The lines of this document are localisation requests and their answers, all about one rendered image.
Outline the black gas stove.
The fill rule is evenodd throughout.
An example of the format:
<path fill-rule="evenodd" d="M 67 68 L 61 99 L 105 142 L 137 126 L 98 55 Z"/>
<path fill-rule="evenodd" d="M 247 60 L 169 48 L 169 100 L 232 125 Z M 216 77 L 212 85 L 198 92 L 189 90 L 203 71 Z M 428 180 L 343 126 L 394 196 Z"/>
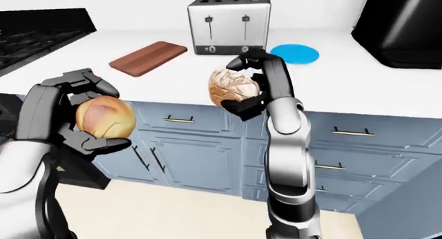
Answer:
<path fill-rule="evenodd" d="M 0 77 L 95 31 L 85 8 L 0 11 Z"/>

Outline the blue round plate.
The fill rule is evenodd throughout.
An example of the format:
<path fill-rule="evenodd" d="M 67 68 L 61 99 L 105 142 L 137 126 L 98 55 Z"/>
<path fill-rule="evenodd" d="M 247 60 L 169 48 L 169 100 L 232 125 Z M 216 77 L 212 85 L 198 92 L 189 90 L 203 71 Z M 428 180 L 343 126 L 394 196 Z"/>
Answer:
<path fill-rule="evenodd" d="M 314 48 L 300 44 L 282 44 L 272 48 L 270 54 L 281 57 L 288 64 L 310 64 L 320 57 Z"/>

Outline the brown wooden cutting board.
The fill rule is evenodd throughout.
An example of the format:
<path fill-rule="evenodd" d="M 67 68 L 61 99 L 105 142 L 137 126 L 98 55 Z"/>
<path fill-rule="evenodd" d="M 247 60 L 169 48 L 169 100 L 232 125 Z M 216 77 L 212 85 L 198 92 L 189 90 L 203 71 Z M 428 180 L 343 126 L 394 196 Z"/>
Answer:
<path fill-rule="evenodd" d="M 131 77 L 141 77 L 185 52 L 184 46 L 157 41 L 110 62 L 109 66 Z"/>

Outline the crusty rustic bread loaf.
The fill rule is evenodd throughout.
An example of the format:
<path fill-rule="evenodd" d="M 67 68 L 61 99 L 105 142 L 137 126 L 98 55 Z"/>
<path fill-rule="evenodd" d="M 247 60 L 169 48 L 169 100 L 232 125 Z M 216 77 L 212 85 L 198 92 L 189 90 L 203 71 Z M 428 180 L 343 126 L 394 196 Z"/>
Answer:
<path fill-rule="evenodd" d="M 249 70 L 215 70 L 209 78 L 209 96 L 216 106 L 221 106 L 224 100 L 241 102 L 260 94 L 258 83 L 252 80 Z"/>

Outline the blue-grey cabinet drawer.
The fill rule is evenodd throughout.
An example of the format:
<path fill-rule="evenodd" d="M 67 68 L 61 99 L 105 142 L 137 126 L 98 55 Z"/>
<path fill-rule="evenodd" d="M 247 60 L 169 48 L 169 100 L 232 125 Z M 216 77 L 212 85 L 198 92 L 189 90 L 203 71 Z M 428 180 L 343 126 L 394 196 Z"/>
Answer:
<path fill-rule="evenodd" d="M 241 137 L 243 133 L 241 120 L 217 106 L 157 102 L 132 102 L 132 106 L 137 116 L 137 127 L 144 130 L 208 133 L 223 137 Z M 163 120 L 169 115 L 184 119 L 193 116 L 195 122 Z"/>

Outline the smooth golden bread roll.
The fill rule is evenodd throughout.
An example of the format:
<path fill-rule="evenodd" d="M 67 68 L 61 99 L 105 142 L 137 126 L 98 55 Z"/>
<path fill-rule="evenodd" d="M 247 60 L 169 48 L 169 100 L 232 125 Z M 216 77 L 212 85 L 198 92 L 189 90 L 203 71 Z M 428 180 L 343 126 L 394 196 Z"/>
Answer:
<path fill-rule="evenodd" d="M 128 138 L 135 129 L 136 118 L 129 104 L 102 95 L 77 108 L 76 125 L 97 139 Z"/>

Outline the blue-grey cabinet door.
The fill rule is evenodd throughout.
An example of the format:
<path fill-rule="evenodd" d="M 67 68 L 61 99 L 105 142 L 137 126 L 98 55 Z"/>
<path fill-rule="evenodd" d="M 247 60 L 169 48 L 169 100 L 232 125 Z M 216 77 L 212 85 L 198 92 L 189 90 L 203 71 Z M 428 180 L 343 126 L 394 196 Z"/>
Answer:
<path fill-rule="evenodd" d="M 145 145 L 156 148 L 171 187 L 239 195 L 240 139 L 155 133 Z"/>

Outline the black countertop appliance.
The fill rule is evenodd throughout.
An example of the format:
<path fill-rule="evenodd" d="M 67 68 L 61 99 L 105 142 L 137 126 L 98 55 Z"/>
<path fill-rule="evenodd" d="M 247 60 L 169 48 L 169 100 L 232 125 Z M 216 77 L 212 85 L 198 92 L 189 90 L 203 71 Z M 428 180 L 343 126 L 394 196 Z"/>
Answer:
<path fill-rule="evenodd" d="M 391 68 L 442 69 L 442 0 L 367 0 L 352 37 Z"/>

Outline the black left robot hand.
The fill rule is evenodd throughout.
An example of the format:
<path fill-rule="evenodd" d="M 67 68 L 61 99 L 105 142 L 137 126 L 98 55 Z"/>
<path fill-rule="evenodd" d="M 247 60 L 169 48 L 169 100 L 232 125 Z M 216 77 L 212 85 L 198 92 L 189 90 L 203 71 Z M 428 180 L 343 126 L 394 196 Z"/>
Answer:
<path fill-rule="evenodd" d="M 20 156 L 39 162 L 52 149 L 65 145 L 93 160 L 130 147 L 129 139 L 98 139 L 73 130 L 77 108 L 95 97 L 119 97 L 119 91 L 89 68 L 34 85 L 21 106 L 16 141 L 35 145 Z"/>

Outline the silver four-slot toaster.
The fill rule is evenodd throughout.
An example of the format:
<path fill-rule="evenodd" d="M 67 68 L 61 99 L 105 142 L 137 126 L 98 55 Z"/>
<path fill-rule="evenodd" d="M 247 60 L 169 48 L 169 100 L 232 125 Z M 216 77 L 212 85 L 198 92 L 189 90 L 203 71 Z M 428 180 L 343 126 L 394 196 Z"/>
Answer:
<path fill-rule="evenodd" d="M 195 0 L 187 12 L 197 55 L 238 55 L 267 47 L 270 0 Z"/>

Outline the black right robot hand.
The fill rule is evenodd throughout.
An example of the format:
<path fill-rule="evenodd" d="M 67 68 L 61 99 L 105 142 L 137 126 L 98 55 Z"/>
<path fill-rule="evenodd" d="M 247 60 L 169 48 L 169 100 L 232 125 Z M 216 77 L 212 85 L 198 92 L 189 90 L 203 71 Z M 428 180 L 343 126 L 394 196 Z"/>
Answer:
<path fill-rule="evenodd" d="M 258 83 L 261 94 L 241 102 L 232 99 L 221 102 L 225 110 L 238 116 L 244 122 L 259 116 L 263 111 L 266 111 L 268 116 L 276 118 L 276 112 L 282 110 L 276 107 L 276 100 L 294 97 L 293 85 L 284 60 L 265 50 L 251 48 L 231 60 L 226 68 L 235 71 L 254 68 L 262 71 L 261 74 L 255 74 L 252 77 L 252 80 Z"/>

